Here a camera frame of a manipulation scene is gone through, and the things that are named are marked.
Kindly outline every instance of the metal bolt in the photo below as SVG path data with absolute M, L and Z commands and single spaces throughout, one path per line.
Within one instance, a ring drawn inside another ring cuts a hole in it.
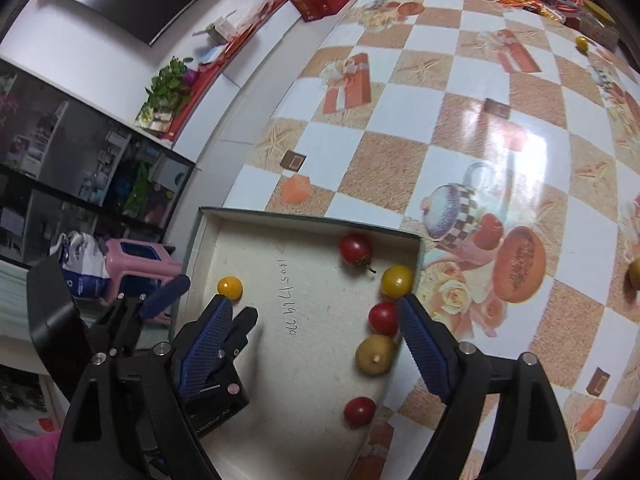
M 163 343 L 158 343 L 154 346 L 154 354 L 156 355 L 165 355 L 171 351 L 171 345 L 166 341 Z
M 463 341 L 462 343 L 460 343 L 458 348 L 464 355 L 471 355 L 477 350 L 476 345 L 467 341 Z
M 96 355 L 94 355 L 91 358 L 91 362 L 94 365 L 101 365 L 106 360 L 107 360 L 107 354 L 105 354 L 104 352 L 98 352 Z
M 531 352 L 524 352 L 524 354 L 522 354 L 522 360 L 525 362 L 526 365 L 529 365 L 529 366 L 538 364 L 538 358 L 535 356 L 535 354 L 532 354 Z

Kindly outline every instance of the plastic stool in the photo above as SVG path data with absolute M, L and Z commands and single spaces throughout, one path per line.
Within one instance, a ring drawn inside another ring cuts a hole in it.
M 104 261 L 110 282 L 102 298 L 105 304 L 118 297 L 125 276 L 159 280 L 164 285 L 182 270 L 182 263 L 170 255 L 175 249 L 171 246 L 112 238 L 106 241 L 106 247 Z

